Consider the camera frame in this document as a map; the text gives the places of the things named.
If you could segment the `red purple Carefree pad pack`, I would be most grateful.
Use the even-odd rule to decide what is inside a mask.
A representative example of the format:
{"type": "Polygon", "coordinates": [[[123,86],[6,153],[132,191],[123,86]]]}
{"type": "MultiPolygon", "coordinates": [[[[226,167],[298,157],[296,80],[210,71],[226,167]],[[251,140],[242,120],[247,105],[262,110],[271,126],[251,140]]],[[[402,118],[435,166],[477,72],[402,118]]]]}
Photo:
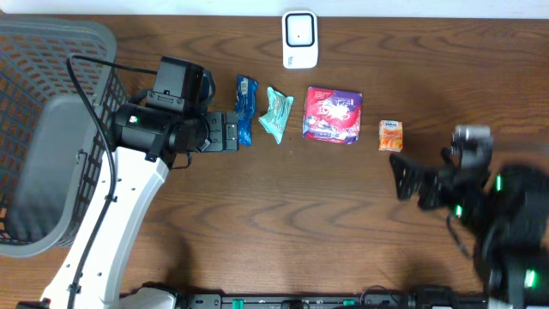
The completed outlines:
{"type": "Polygon", "coordinates": [[[343,90],[308,87],[303,137],[339,144],[359,139],[363,96],[343,90]]]}

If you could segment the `green tissue pack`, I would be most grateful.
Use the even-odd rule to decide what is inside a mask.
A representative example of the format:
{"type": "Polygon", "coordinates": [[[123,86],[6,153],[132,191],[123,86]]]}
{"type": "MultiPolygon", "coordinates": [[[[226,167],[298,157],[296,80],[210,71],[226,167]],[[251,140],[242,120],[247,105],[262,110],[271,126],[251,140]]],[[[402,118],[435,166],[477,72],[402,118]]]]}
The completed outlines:
{"type": "Polygon", "coordinates": [[[267,133],[272,135],[277,144],[280,144],[291,114],[294,98],[285,96],[272,87],[267,88],[268,111],[258,121],[267,133]]]}

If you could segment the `orange small carton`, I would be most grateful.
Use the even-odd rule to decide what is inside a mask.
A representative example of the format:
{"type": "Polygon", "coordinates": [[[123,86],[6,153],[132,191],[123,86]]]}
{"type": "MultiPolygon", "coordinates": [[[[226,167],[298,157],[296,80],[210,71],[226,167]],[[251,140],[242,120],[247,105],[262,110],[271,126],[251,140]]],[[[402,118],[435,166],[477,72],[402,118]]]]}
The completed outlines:
{"type": "Polygon", "coordinates": [[[379,122],[378,149],[380,151],[401,152],[403,149],[402,122],[381,120],[379,122]]]}

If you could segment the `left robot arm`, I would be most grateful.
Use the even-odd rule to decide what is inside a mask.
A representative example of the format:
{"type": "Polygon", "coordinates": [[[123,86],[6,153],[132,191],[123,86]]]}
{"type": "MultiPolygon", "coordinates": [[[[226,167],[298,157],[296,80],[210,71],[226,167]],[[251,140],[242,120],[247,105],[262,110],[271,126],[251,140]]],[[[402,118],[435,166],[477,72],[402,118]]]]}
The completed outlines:
{"type": "Polygon", "coordinates": [[[144,215],[179,154],[238,150],[236,112],[163,110],[125,104],[112,122],[98,184],[63,266],[38,301],[20,308],[174,308],[178,293],[161,285],[121,296],[120,287],[144,215]]]}

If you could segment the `blue snack packet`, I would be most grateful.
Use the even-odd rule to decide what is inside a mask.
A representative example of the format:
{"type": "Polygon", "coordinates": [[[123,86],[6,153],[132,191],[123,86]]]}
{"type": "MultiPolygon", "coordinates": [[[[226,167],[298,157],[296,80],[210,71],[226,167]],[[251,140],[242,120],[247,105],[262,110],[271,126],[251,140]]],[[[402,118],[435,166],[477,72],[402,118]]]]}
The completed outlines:
{"type": "Polygon", "coordinates": [[[252,145],[251,125],[256,113],[256,91],[258,82],[248,76],[237,76],[237,100],[235,112],[238,116],[238,139],[241,145],[252,145]]]}

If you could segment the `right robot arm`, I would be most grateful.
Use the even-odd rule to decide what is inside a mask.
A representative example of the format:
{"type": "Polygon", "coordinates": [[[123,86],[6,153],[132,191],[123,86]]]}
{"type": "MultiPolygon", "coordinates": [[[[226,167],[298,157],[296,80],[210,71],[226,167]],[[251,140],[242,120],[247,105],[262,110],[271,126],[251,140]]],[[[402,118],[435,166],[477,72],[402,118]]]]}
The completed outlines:
{"type": "Polygon", "coordinates": [[[514,308],[548,305],[548,175],[536,166],[504,165],[491,173],[490,161],[427,167],[391,154],[397,197],[419,196],[424,211],[449,209],[474,237],[472,258],[488,295],[514,308]]]}

